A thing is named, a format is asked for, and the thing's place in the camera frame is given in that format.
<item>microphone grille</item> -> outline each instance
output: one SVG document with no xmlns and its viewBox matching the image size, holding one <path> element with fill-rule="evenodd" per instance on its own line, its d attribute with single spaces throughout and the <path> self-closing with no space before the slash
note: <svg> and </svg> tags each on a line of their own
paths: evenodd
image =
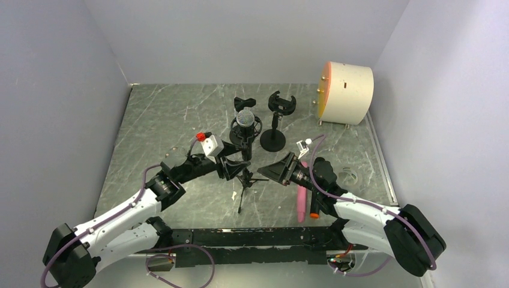
<svg viewBox="0 0 509 288">
<path fill-rule="evenodd" d="M 255 115 L 253 112 L 244 109 L 237 114 L 236 120 L 241 127 L 249 127 L 255 123 Z"/>
</svg>

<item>black round base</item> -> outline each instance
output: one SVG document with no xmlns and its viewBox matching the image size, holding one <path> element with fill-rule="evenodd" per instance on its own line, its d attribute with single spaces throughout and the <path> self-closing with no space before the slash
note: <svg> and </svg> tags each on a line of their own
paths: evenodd
<svg viewBox="0 0 509 288">
<path fill-rule="evenodd" d="M 233 145 L 239 146 L 241 139 L 235 135 L 235 133 L 238 134 L 239 126 L 235 126 L 230 131 L 230 142 L 232 142 Z"/>
<path fill-rule="evenodd" d="M 281 151 L 281 149 L 283 149 L 286 144 L 285 135 L 279 130 L 276 130 L 276 136 L 274 139 L 271 139 L 271 135 L 272 129 L 263 132 L 260 136 L 260 145 L 262 145 L 262 148 L 269 152 Z"/>
</svg>

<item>white wall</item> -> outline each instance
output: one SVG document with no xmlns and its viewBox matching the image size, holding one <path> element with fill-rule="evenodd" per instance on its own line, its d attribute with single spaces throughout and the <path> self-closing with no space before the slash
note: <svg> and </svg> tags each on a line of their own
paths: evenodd
<svg viewBox="0 0 509 288">
<path fill-rule="evenodd" d="M 374 65 L 408 0 L 85 2 L 131 83 L 309 83 Z"/>
<path fill-rule="evenodd" d="M 438 288 L 509 281 L 508 15 L 507 1 L 411 0 L 374 69 L 398 198 L 448 244 Z"/>
<path fill-rule="evenodd" d="M 37 287 L 52 230 L 94 214 L 130 87 L 82 1 L 12 0 L 0 88 L 0 287 Z"/>
</svg>

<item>pink object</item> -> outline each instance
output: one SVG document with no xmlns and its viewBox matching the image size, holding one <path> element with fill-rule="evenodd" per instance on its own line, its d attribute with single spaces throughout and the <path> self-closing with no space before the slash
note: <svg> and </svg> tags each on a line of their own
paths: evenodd
<svg viewBox="0 0 509 288">
<path fill-rule="evenodd" d="M 302 161 L 304 167 L 307 168 L 307 163 Z M 297 220 L 299 223 L 304 222 L 306 219 L 306 201 L 307 201 L 307 189 L 302 186 L 297 187 Z"/>
</svg>

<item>orange cap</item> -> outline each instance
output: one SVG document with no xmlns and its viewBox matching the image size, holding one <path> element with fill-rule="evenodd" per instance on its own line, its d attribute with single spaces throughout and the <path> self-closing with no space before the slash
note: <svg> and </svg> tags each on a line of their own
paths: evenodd
<svg viewBox="0 0 509 288">
<path fill-rule="evenodd" d="M 205 135 L 205 133 L 198 133 L 196 135 L 196 138 L 198 139 L 198 141 L 203 142 L 206 139 L 206 135 Z"/>
</svg>

